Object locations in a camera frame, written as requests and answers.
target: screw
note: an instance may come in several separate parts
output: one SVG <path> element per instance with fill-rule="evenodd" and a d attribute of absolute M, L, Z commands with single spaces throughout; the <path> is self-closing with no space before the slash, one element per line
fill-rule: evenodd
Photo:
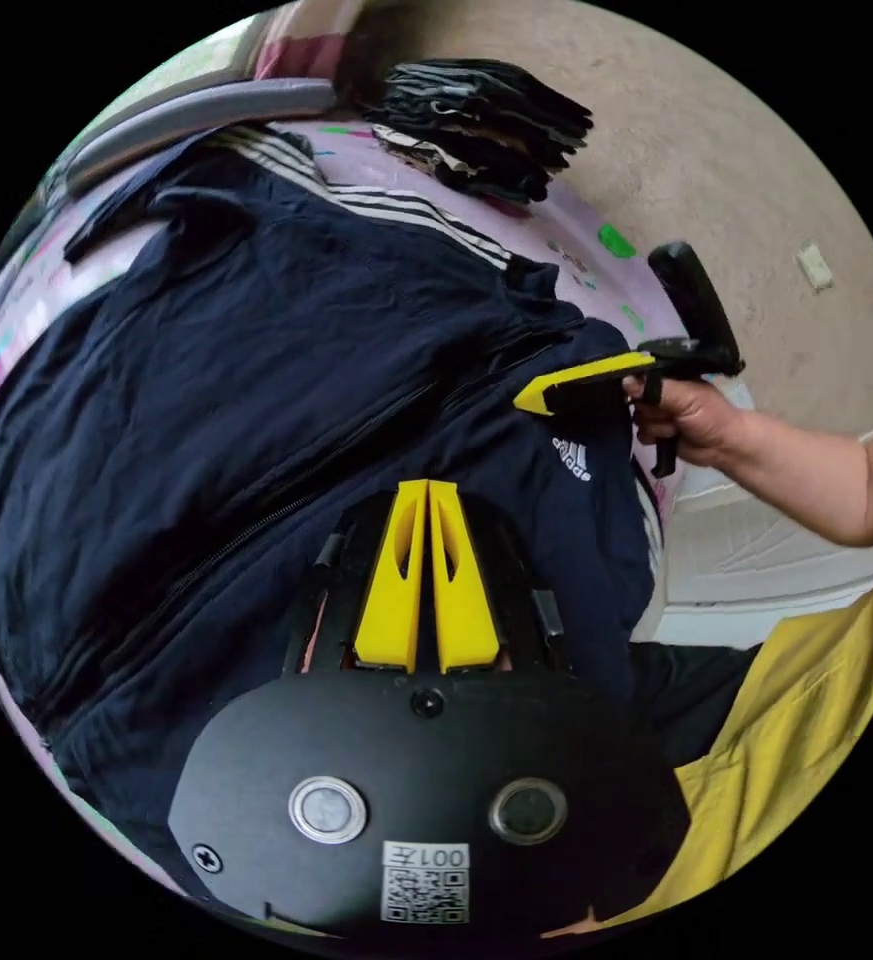
<path fill-rule="evenodd" d="M 443 712 L 446 705 L 438 690 L 417 690 L 409 700 L 413 713 L 424 720 L 432 720 Z"/>
<path fill-rule="evenodd" d="M 223 869 L 223 861 L 219 859 L 219 854 L 212 847 L 207 847 L 205 843 L 197 843 L 193 847 L 193 859 L 196 865 L 207 873 L 220 873 Z"/>

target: yellow shirt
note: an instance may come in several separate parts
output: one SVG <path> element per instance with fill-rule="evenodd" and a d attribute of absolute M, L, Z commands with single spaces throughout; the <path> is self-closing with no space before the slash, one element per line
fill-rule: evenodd
<path fill-rule="evenodd" d="M 641 919 L 714 887 L 772 843 L 819 794 L 873 716 L 873 590 L 851 607 L 782 621 L 763 645 L 712 750 L 677 771 L 692 826 Z"/>

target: folded clothes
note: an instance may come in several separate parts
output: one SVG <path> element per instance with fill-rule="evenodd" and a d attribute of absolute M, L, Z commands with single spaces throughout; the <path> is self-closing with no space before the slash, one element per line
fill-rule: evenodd
<path fill-rule="evenodd" d="M 514 64 L 401 63 L 365 117 L 383 149 L 462 193 L 542 201 L 593 127 L 585 107 Z"/>
<path fill-rule="evenodd" d="M 403 146 L 413 147 L 420 143 L 435 144 L 473 169 L 492 170 L 505 180 L 521 180 L 537 177 L 543 182 L 549 179 L 546 170 L 533 158 L 503 146 L 488 137 L 467 137 L 465 134 L 440 130 L 436 137 L 397 131 L 389 124 L 375 124 L 377 137 Z"/>
<path fill-rule="evenodd" d="M 525 144 L 526 152 L 540 159 L 551 155 L 572 155 L 585 146 L 585 140 L 580 137 L 568 137 L 558 130 L 547 130 L 519 115 L 501 115 L 487 104 L 474 103 L 469 110 L 462 110 L 450 100 L 414 100 L 387 94 L 375 108 L 368 111 L 367 116 L 407 130 L 411 127 L 417 131 L 445 129 L 448 124 L 471 130 L 492 130 L 520 140 Z"/>
<path fill-rule="evenodd" d="M 531 73 L 515 64 L 501 60 L 478 59 L 428 59 L 415 64 L 400 64 L 394 72 L 405 70 L 440 71 L 445 76 L 459 76 L 467 72 L 489 76 L 496 83 L 506 84 L 517 93 L 538 104 L 542 109 L 584 122 L 592 117 L 592 111 L 542 83 Z"/>
<path fill-rule="evenodd" d="M 521 162 L 501 158 L 491 164 L 479 162 L 475 156 L 461 159 L 434 143 L 401 134 L 382 124 L 373 125 L 373 134 L 388 153 L 411 162 L 417 169 L 432 174 L 460 193 L 493 195 L 522 204 L 546 199 L 548 174 L 497 144 L 486 142 L 483 145 L 509 153 Z"/>
<path fill-rule="evenodd" d="M 387 98 L 412 100 L 446 100 L 453 109 L 465 111 L 491 111 L 515 113 L 535 126 L 550 130 L 561 137 L 583 140 L 592 129 L 592 121 L 577 121 L 550 110 L 544 110 L 526 97 L 507 93 L 502 89 L 487 89 L 476 84 L 435 83 L 403 79 L 392 81 L 387 86 Z"/>

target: silver button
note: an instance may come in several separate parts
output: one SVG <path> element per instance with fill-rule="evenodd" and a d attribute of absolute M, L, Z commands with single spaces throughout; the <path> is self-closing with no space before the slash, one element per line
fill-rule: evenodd
<path fill-rule="evenodd" d="M 567 812 L 566 797 L 556 784 L 526 777 L 499 791 L 490 807 L 489 823 L 507 843 L 528 847 L 555 837 Z"/>
<path fill-rule="evenodd" d="M 317 843 L 348 843 L 366 826 L 366 804 L 344 780 L 310 777 L 289 798 L 293 826 Z"/>

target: striped sleeve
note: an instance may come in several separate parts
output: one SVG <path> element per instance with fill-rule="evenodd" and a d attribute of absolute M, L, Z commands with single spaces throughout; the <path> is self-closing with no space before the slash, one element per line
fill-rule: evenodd
<path fill-rule="evenodd" d="M 272 125 L 241 124 L 214 134 L 207 145 L 233 150 L 246 160 L 308 190 L 350 213 L 394 223 L 435 230 L 499 270 L 505 270 L 512 253 L 495 240 L 411 190 L 329 183 L 299 137 Z"/>

